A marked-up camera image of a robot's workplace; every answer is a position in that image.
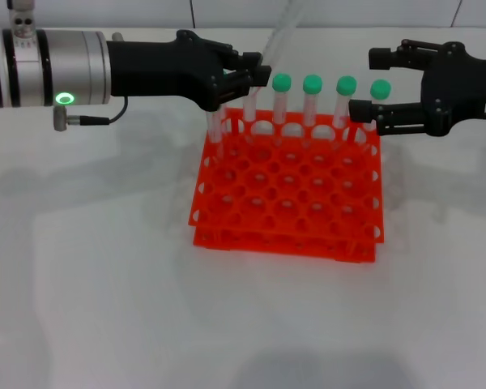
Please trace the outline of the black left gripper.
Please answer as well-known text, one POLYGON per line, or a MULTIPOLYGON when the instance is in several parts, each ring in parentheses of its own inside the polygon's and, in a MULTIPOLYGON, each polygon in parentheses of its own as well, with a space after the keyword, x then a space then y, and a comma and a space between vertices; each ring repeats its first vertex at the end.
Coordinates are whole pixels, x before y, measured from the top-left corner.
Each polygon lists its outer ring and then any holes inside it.
POLYGON ((270 66, 259 52, 180 30, 170 42, 108 41, 112 96, 179 96, 207 112, 265 87, 270 66))

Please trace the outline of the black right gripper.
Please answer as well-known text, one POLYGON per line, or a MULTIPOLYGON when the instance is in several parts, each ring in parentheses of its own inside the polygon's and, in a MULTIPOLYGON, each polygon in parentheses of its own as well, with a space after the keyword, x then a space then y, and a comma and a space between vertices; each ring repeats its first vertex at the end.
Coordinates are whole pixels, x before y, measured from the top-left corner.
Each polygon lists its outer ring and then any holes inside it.
POLYGON ((471 56, 461 42, 443 45, 404 39, 391 51, 369 50, 371 70, 424 70, 421 103, 374 104, 350 100, 352 122, 376 122, 379 136, 427 134, 443 137, 454 125, 486 120, 486 59, 471 56))

